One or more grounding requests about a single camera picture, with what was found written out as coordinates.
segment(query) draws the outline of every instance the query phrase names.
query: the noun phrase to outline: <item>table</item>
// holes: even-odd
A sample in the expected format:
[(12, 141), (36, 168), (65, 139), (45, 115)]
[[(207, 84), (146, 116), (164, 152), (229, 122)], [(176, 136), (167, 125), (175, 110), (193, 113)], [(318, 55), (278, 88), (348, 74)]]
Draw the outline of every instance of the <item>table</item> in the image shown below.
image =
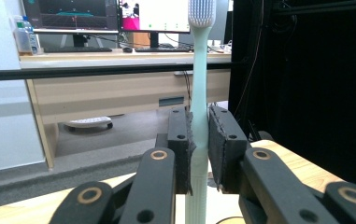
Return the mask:
[[(120, 65), (162, 65), (191, 63), (193, 53), (48, 53), (21, 56), (21, 68), (69, 68)], [(231, 54), (209, 53), (209, 63), (228, 63)], [(177, 105), (165, 101), (188, 104), (188, 91), (184, 76), (174, 71), (133, 73), (110, 76), (58, 77), (26, 80), (36, 116), (41, 143), (49, 168), (54, 166), (58, 142), (58, 122), (89, 119), (139, 111), (156, 110)], [(228, 100), (230, 69), (207, 72), (207, 101)]]
[[(263, 140), (251, 144), (253, 147), (268, 148), (277, 153), (293, 173), (306, 185), (324, 192), (327, 184), (342, 181), (319, 166), (305, 160), (281, 145)], [(133, 174), (105, 180), (112, 187)], [(0, 223), (48, 223), (53, 212), (70, 192), (66, 189), (33, 199), (0, 206)], [(242, 217), (238, 206), (238, 195), (223, 195), (208, 187), (206, 223), (217, 223), (227, 217)], [(177, 195), (176, 223), (184, 223), (184, 195)]]

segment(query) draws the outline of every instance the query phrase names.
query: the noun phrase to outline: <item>keyboard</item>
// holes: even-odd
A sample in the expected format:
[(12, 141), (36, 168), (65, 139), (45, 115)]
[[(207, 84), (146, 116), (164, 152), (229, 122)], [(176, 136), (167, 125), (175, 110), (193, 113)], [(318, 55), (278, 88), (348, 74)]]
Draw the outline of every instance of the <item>keyboard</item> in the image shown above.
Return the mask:
[(64, 47), (64, 48), (44, 48), (45, 53), (78, 53), (78, 52), (111, 52), (110, 48), (95, 47)]
[(154, 53), (154, 52), (190, 52), (190, 49), (185, 48), (135, 48), (139, 53)]

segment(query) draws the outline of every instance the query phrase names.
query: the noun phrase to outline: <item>desk leg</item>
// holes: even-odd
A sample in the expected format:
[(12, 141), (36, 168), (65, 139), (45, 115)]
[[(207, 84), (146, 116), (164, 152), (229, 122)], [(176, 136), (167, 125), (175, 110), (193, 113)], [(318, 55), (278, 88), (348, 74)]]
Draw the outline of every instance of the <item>desk leg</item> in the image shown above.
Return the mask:
[(36, 124), (38, 133), (40, 134), (41, 144), (43, 145), (44, 155), (46, 157), (47, 165), (49, 168), (53, 168), (55, 151), (58, 143), (59, 129), (57, 123), (44, 124), (41, 117), (41, 111), (38, 106), (38, 100), (36, 96), (36, 89), (32, 79), (26, 80), (30, 99), (32, 101), (32, 107), (35, 112)]

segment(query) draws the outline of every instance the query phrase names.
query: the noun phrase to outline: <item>monitor screen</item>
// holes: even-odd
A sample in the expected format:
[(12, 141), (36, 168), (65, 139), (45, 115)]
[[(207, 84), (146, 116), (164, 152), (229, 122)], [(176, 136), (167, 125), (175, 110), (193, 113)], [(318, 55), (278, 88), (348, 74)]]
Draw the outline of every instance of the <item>monitor screen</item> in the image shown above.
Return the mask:
[(118, 0), (124, 32), (189, 34), (188, 0)]
[(22, 0), (35, 33), (117, 34), (117, 0)]

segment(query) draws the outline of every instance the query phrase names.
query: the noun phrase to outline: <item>plastic bottle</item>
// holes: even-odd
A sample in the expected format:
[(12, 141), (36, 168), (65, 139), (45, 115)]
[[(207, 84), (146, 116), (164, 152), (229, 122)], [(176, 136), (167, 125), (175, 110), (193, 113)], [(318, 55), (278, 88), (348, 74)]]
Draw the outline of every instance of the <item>plastic bottle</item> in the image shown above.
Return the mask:
[(14, 37), (20, 56), (33, 55), (29, 41), (29, 33), (25, 30), (23, 21), (17, 21), (16, 24), (17, 27), (14, 29)]
[(33, 32), (32, 24), (28, 21), (28, 18), (26, 16), (23, 16), (22, 20), (23, 20), (24, 28), (29, 34), (29, 41), (30, 41), (30, 46), (32, 48), (32, 52), (33, 52), (33, 54), (37, 54), (38, 53), (38, 42), (37, 42), (37, 36)]

